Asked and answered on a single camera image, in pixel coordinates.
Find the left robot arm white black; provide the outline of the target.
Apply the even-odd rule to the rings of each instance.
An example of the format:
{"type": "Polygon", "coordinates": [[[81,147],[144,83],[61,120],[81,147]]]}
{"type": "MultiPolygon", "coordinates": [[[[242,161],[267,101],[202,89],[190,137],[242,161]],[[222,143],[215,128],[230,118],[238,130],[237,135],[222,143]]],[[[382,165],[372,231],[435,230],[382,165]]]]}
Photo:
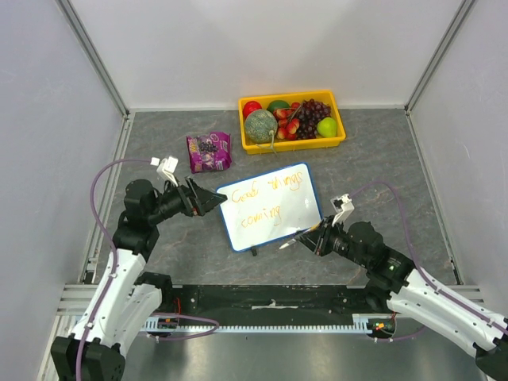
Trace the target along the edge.
{"type": "Polygon", "coordinates": [[[159,192],[147,179],[125,189],[124,206],[107,269],[83,316],[65,337],[56,337],[51,357],[61,380],[119,380],[129,349],[145,322],[174,303],[171,278],[145,271],[160,236],[158,224],[183,214],[204,216],[227,196],[167,181],[159,192]]]}

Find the blue framed whiteboard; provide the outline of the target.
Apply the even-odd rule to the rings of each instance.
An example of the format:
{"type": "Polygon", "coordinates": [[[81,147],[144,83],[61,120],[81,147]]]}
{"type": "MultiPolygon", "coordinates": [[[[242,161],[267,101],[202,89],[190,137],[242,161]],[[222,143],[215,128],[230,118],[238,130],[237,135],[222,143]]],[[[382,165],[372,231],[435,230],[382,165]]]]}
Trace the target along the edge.
{"type": "Polygon", "coordinates": [[[234,252],[289,237],[322,219],[310,167],[305,162],[228,183],[216,189],[234,252]]]}

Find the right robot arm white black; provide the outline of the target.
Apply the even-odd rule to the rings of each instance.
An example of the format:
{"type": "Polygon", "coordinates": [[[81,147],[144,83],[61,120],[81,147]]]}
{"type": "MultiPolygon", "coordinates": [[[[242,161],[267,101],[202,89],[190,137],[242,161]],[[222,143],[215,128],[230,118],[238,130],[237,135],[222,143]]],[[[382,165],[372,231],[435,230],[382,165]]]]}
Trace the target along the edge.
{"type": "Polygon", "coordinates": [[[445,286],[404,254],[387,246],[371,223],[345,229],[330,217],[299,231],[295,240],[317,256],[336,253],[365,269],[364,305],[420,322],[475,359],[494,380],[507,378],[507,318],[445,286]]]}

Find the white marker with yellow cap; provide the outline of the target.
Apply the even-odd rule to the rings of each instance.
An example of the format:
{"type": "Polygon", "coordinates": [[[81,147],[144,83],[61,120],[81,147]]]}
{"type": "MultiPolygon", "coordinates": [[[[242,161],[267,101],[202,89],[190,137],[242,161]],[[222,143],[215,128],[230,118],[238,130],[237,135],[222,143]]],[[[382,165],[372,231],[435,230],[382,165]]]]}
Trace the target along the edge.
{"type": "Polygon", "coordinates": [[[296,243],[301,243],[305,247],[307,247],[309,250],[315,251],[316,246],[317,246],[316,233],[318,231],[319,231],[319,225],[312,226],[308,229],[299,230],[294,234],[294,236],[289,241],[282,244],[279,247],[279,250],[288,248],[291,245],[296,244],[296,243]]]}

